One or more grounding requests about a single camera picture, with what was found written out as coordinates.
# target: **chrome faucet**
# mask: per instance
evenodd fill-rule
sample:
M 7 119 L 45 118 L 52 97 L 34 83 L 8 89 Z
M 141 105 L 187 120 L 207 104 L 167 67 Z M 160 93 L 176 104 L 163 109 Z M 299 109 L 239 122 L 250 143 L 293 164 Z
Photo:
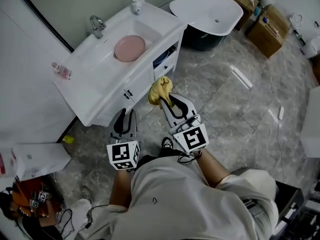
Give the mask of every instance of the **chrome faucet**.
M 102 20 L 95 15 L 90 16 L 90 22 L 93 27 L 93 34 L 96 38 L 101 39 L 104 35 L 101 33 L 102 30 L 106 28 L 106 24 Z

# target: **white t-shirt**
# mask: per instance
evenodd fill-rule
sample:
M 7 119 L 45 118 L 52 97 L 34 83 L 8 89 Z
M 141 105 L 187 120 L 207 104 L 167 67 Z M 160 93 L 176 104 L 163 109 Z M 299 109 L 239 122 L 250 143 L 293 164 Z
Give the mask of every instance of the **white t-shirt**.
M 235 175 L 212 188 L 196 161 L 182 165 L 177 158 L 141 166 L 132 179 L 129 209 L 107 206 L 89 240 L 270 238 L 278 222 L 273 200 Z

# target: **bathtub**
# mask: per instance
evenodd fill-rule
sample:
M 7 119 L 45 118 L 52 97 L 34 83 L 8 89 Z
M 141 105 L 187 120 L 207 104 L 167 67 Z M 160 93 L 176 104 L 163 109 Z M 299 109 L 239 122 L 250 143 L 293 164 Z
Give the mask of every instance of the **bathtub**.
M 244 14 L 233 0 L 174 0 L 170 10 L 188 24 L 183 42 L 200 51 L 218 46 Z

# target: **tile floor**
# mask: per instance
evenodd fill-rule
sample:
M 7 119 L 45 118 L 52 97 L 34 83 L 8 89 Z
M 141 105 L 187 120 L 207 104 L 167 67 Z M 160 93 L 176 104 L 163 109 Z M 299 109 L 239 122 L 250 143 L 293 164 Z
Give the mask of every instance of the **tile floor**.
M 245 86 L 236 72 L 252 83 Z M 233 31 L 211 51 L 182 47 L 174 74 L 173 92 L 192 100 L 206 125 L 208 150 L 230 171 L 250 167 L 267 170 L 276 180 L 303 189 L 313 183 L 320 159 L 306 158 L 299 141 L 308 95 L 317 86 L 309 61 L 295 36 L 266 59 L 242 33 Z M 278 111 L 284 107 L 279 123 Z M 145 96 L 136 106 L 141 155 L 158 155 L 169 125 L 165 115 Z M 106 129 L 84 127 L 78 121 L 68 133 L 73 144 L 64 144 L 72 160 L 56 173 L 67 204 L 80 197 L 80 186 L 93 192 L 94 205 L 107 202 L 115 176 L 108 162 Z

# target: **power strip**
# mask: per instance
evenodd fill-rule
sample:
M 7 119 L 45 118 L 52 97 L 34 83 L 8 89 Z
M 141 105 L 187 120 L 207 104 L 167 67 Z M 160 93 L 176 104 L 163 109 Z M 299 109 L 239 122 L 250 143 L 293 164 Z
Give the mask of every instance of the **power strip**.
M 280 107 L 278 119 L 282 120 L 284 118 L 285 108 L 283 106 Z

